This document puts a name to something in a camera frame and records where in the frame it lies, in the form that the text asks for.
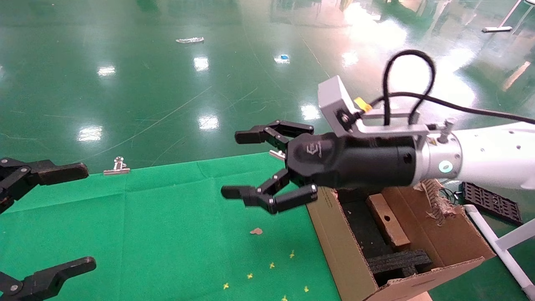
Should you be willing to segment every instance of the black plastic tray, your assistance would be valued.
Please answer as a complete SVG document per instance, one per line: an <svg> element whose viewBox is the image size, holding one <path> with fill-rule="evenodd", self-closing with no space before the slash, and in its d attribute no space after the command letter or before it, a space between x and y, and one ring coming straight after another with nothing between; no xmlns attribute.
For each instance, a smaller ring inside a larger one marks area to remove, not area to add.
<svg viewBox="0 0 535 301"><path fill-rule="evenodd" d="M518 226L523 224L517 203L472 183L463 182L460 190L463 192L466 204L472 204L479 211L486 212L511 224Z"/></svg>

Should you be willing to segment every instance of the logo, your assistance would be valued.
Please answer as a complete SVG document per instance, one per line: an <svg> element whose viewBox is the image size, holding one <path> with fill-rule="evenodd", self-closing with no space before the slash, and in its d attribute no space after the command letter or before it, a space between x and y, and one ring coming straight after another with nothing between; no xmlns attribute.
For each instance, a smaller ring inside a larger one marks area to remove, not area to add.
<svg viewBox="0 0 535 301"><path fill-rule="evenodd" d="M453 169L453 164L448 160L444 160L438 164L438 169L444 174L447 174Z"/></svg>
<svg viewBox="0 0 535 301"><path fill-rule="evenodd" d="M322 157L322 143L321 142L313 142L309 145L307 145L307 153L314 155L318 153L318 156Z"/></svg>

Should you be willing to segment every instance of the hole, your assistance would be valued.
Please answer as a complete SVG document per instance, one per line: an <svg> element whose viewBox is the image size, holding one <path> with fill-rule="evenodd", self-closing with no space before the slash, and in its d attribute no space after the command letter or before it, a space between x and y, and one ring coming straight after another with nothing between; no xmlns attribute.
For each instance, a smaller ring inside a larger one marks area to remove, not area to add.
<svg viewBox="0 0 535 301"><path fill-rule="evenodd" d="M403 162L406 163L406 164L411 164L412 163L411 154L409 154L409 153L404 154L403 155Z"/></svg>

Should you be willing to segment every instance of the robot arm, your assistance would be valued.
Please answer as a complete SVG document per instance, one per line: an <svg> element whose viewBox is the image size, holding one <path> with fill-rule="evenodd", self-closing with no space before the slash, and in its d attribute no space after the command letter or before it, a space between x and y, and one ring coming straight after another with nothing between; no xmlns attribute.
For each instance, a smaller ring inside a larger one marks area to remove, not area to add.
<svg viewBox="0 0 535 301"><path fill-rule="evenodd" d="M239 144L267 141L279 149L285 169L258 188L223 186L223 197L242 199L246 206L261 206L275 214L315 201L318 186L409 186L423 179L448 178L535 189L534 125L452 131L454 120L447 119L444 125L366 126L363 119L383 115L357 109L338 76L319 85L318 100L333 132L313 135L312 126L284 121L236 132ZM391 116L409 114L401 109ZM289 182L300 188L275 197Z"/></svg>

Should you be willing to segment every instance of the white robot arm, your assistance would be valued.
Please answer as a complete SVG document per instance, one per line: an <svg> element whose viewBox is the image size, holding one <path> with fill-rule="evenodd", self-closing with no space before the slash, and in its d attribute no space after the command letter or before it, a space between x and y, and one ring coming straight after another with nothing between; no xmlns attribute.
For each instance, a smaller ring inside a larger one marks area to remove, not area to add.
<svg viewBox="0 0 535 301"><path fill-rule="evenodd" d="M422 179L448 178L510 189L535 189L535 125L524 122L452 131L444 125L366 126L364 119L383 117L370 110L354 118L355 107L335 76L318 89L319 107L338 137L394 138L412 136L416 166L412 184ZM392 117L408 117L409 110L393 110Z"/></svg>

